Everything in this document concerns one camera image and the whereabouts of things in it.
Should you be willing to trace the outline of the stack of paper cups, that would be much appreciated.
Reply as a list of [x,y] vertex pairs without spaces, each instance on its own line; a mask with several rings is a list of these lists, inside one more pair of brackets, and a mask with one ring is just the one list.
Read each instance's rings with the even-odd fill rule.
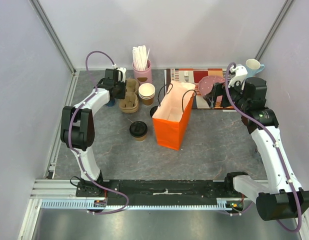
[[138,89],[139,97],[145,106],[151,106],[154,102],[156,88],[151,83],[144,83]]

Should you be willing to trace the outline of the pink dotted plate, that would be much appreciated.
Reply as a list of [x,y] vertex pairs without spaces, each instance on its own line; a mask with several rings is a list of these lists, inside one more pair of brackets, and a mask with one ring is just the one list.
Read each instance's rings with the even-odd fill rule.
[[201,96],[204,97],[205,95],[209,94],[212,91],[212,88],[215,83],[224,83],[225,80],[221,76],[217,75],[209,75],[203,77],[198,83],[198,91],[200,92]]

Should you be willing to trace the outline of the stacked cardboard cup carriers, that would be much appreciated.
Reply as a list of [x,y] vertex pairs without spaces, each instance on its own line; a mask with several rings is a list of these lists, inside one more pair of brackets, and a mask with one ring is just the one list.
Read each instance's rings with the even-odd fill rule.
[[119,101],[119,108],[123,113],[135,113],[139,109],[139,99],[134,92],[127,92],[125,98]]

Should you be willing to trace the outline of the white wrapped straws bundle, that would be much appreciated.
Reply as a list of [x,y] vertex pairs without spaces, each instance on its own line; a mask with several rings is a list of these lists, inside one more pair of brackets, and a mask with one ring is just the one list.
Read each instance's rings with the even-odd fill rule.
[[145,45],[132,48],[133,66],[138,71],[145,71],[148,68],[150,50]]

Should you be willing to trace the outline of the cardboard cup carrier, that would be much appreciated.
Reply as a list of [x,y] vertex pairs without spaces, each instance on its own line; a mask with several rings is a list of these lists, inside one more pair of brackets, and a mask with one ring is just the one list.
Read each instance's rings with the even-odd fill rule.
[[131,96],[132,94],[138,95],[140,84],[134,78],[126,79],[125,96]]

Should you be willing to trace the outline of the pink straw holder cup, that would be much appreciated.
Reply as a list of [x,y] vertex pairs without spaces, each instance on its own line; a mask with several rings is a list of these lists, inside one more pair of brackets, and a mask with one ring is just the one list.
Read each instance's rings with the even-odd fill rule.
[[152,78],[152,63],[148,59],[147,60],[147,69],[146,70],[137,70],[135,67],[135,64],[132,64],[133,67],[133,74],[134,78],[139,82],[140,85],[149,83],[153,83],[153,78]]

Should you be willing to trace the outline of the orange paper gift bag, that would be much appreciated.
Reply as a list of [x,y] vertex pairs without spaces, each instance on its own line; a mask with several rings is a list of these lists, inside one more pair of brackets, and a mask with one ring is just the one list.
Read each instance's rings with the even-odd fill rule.
[[196,85],[171,81],[167,92],[152,115],[158,145],[178,151],[191,117]]

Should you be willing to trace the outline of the pink handled fork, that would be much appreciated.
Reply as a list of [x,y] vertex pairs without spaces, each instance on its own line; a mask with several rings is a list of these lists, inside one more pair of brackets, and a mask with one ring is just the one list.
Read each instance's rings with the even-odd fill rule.
[[184,80],[188,83],[189,82],[189,71],[184,71]]

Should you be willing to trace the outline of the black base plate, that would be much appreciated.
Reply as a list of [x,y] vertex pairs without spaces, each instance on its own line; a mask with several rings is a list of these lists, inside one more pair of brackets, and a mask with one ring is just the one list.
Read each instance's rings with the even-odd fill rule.
[[233,199],[245,200],[241,193],[230,189],[224,181],[213,180],[133,180],[111,179],[105,180],[101,185],[107,190],[97,187],[87,180],[70,182],[76,187],[77,197],[99,198],[105,197],[106,201],[115,199],[119,203],[126,204],[126,198],[118,193],[110,192],[110,189],[125,194],[129,202],[185,201],[190,203],[202,203],[205,199]]

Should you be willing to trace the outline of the aluminium front rail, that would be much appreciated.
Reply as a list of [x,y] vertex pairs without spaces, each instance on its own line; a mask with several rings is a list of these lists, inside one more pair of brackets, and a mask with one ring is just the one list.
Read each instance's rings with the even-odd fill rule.
[[30,197],[32,199],[74,199],[77,188],[69,179],[37,179]]

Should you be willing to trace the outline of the black plastic cup lid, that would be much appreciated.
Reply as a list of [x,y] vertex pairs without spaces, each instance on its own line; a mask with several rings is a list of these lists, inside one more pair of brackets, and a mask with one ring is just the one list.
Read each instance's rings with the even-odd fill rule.
[[143,121],[134,121],[129,127],[129,133],[134,138],[141,138],[148,133],[148,126]]

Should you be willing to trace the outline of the stack of black lids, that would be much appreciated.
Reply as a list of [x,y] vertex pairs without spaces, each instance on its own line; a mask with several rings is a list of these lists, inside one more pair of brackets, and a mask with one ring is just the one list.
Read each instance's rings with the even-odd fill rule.
[[156,106],[154,106],[154,107],[152,107],[152,108],[150,109],[149,115],[150,115],[151,118],[153,117],[153,115],[154,115],[155,112],[157,111],[158,107],[159,107],[159,106],[156,105]]

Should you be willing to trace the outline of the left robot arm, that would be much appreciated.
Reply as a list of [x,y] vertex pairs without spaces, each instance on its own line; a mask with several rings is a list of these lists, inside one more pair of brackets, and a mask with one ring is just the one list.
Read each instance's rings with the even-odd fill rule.
[[74,154],[80,169],[76,186],[77,197],[103,197],[103,175],[97,166],[92,145],[95,140],[94,114],[114,99],[126,95],[124,67],[107,68],[92,92],[74,106],[62,109],[60,139]]

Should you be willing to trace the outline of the light blue mug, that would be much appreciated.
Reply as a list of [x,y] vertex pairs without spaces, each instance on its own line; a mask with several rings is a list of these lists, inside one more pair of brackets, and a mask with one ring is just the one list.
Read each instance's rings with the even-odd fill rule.
[[251,78],[260,73],[265,68],[265,65],[261,64],[258,60],[251,58],[245,62],[245,68],[247,70],[246,77]]

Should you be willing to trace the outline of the dark blue enamel mug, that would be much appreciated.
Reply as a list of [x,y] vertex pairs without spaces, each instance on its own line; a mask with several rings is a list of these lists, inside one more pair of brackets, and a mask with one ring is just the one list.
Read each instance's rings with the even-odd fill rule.
[[113,106],[115,105],[115,103],[116,103],[116,100],[115,100],[115,99],[111,99],[111,100],[106,104],[106,106],[107,106],[107,107],[113,107]]

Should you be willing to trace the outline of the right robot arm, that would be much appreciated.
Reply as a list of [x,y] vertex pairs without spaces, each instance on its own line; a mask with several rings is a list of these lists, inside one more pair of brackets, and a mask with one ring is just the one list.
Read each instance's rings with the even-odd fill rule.
[[268,186],[253,180],[245,172],[230,172],[223,184],[224,193],[235,197],[242,193],[251,199],[264,221],[299,218],[309,208],[309,190],[303,190],[285,153],[279,122],[273,110],[266,107],[267,82],[249,77],[228,87],[216,82],[204,96],[211,108],[218,97],[221,106],[239,110],[241,120],[254,140],[263,162]]

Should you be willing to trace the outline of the colourful patchwork placemat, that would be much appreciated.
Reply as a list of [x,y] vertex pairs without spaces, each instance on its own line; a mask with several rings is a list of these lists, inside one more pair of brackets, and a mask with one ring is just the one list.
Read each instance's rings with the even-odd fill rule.
[[164,73],[164,84],[165,88],[171,81],[186,83],[184,79],[184,71],[189,73],[189,82],[195,84],[196,96],[193,100],[193,109],[209,109],[209,105],[201,96],[198,85],[199,81],[206,76],[220,76],[225,78],[226,69],[225,68],[205,68],[205,69],[194,69],[194,68],[167,68]]

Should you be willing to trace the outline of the brown paper coffee cup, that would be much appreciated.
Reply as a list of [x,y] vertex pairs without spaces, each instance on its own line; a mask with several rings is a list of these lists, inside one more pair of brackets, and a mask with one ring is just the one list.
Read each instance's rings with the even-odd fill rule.
[[133,134],[132,135],[134,137],[134,139],[137,141],[137,142],[142,142],[146,139],[147,137],[147,133],[143,133],[143,134]]

